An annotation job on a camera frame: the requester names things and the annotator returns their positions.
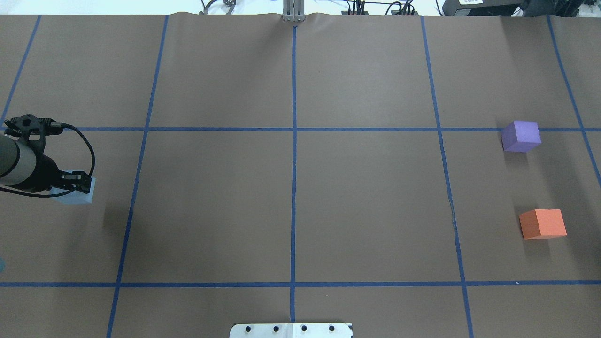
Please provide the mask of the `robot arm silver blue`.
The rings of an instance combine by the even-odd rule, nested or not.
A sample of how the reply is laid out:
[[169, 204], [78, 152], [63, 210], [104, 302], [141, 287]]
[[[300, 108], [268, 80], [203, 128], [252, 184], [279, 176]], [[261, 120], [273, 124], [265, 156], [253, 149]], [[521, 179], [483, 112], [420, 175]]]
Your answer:
[[52, 158], [26, 142], [1, 137], [1, 190], [32, 198], [58, 198], [69, 194], [92, 195], [96, 179], [81, 171], [59, 169]]

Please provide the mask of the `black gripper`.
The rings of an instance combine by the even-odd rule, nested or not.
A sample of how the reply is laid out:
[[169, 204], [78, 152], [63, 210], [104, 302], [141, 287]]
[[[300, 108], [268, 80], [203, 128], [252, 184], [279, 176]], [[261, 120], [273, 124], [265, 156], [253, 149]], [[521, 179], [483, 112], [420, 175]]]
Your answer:
[[90, 194], [92, 176], [86, 172], [62, 172], [49, 156], [36, 157], [36, 166], [29, 177], [29, 192], [49, 191], [61, 178], [65, 185], [59, 186], [61, 192]]

